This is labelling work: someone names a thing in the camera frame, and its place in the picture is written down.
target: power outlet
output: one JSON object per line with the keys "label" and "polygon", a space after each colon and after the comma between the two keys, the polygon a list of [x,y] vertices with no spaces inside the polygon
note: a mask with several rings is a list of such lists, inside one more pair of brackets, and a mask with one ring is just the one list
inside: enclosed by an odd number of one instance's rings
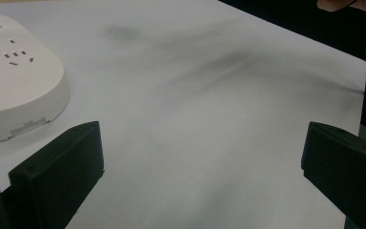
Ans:
{"label": "power outlet", "polygon": [[0,141],[54,120],[69,100],[61,61],[0,15]]}

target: white table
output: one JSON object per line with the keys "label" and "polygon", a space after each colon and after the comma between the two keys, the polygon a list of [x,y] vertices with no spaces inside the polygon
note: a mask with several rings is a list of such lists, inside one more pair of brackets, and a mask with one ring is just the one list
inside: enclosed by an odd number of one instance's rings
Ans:
{"label": "white table", "polygon": [[99,120],[105,175],[67,228],[340,229],[300,168],[310,121],[357,133],[365,64],[215,0],[0,4],[64,63],[52,123],[0,142],[8,172]]}

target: extension socket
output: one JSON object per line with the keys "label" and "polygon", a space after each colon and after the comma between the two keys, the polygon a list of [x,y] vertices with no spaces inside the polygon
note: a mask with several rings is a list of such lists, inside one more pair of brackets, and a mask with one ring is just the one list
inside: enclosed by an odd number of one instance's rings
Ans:
{"label": "extension socket", "polygon": [[61,61],[22,25],[0,15],[0,141],[54,120],[68,100]]}

